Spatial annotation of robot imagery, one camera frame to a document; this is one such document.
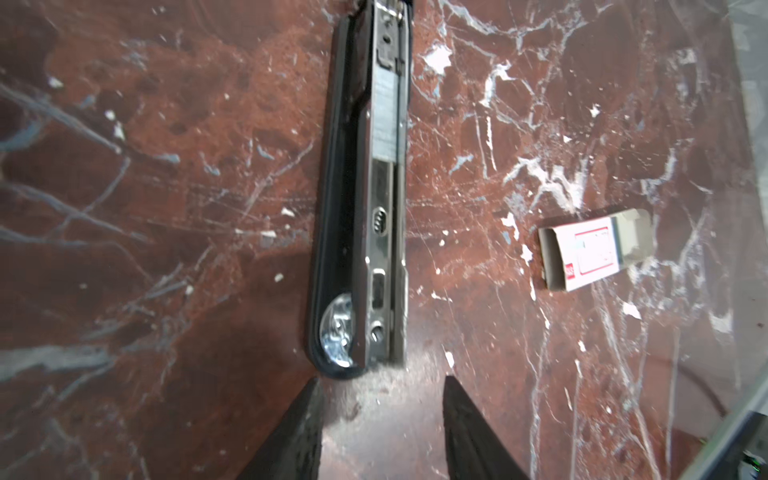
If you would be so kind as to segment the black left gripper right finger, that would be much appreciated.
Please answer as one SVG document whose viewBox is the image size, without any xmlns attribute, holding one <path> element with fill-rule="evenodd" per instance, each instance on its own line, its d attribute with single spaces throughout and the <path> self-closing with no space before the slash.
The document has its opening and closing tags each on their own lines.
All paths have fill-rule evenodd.
<svg viewBox="0 0 768 480">
<path fill-rule="evenodd" d="M 443 388 L 448 475 L 457 479 L 528 479 L 455 376 Z"/>
</svg>

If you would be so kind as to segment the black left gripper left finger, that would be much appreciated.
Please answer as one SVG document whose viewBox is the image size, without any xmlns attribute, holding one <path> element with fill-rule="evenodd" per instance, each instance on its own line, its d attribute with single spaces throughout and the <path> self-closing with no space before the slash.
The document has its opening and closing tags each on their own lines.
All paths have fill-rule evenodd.
<svg viewBox="0 0 768 480">
<path fill-rule="evenodd" d="M 320 380 L 311 378 L 236 479 L 317 479 L 324 399 Z"/>
</svg>

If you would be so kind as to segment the white red staple box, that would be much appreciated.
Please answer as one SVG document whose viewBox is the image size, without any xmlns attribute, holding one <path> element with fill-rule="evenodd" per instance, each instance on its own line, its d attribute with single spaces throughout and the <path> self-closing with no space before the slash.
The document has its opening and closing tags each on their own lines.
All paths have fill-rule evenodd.
<svg viewBox="0 0 768 480">
<path fill-rule="evenodd" d="M 651 215 L 628 209 L 539 230 L 543 278 L 551 291 L 574 291 L 654 254 Z"/>
</svg>

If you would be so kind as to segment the silver staple strip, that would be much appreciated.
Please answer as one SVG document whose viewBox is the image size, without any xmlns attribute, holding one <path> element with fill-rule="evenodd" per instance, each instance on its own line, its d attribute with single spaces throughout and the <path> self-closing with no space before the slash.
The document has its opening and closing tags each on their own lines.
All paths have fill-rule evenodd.
<svg viewBox="0 0 768 480">
<path fill-rule="evenodd" d="M 399 75 L 378 64 L 372 76 L 372 155 L 396 163 L 398 158 Z"/>
</svg>

